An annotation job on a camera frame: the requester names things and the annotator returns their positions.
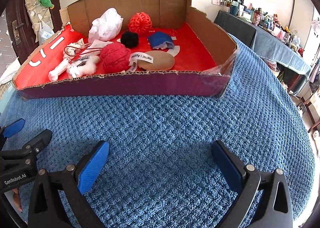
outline blue fabric pouch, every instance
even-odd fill
[[[174,48],[174,43],[170,35],[163,32],[155,32],[148,37],[152,49]]]

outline brown oval object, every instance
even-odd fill
[[[146,54],[153,57],[153,64],[138,60],[138,67],[147,71],[167,71],[174,66],[174,57],[165,51],[147,51]]]

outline red yarn ball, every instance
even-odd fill
[[[128,29],[138,35],[148,32],[152,27],[150,16],[146,13],[136,13],[128,24]]]
[[[119,73],[129,68],[131,50],[122,43],[111,43],[100,51],[100,59],[105,73]]]

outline cardboard box wall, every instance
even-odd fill
[[[191,0],[79,0],[69,5],[67,10],[61,10],[60,14],[63,24],[70,20],[72,28],[87,37],[92,21],[111,7],[124,18],[122,30],[127,30],[130,18],[137,12],[147,13],[154,28],[180,28],[187,22],[218,66],[229,65],[230,58],[237,53],[235,41],[205,13],[191,7]],[[40,48],[21,66],[13,78],[14,84],[19,72]],[[229,74],[206,75],[204,81],[201,72],[190,71],[135,72],[91,75],[16,89],[28,99],[88,95],[210,96],[221,94],[229,79]]]

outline dark gray tablecloth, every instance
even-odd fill
[[[303,58],[262,28],[222,11],[219,11],[214,22],[237,37],[261,58],[278,62],[309,78],[311,67]]]

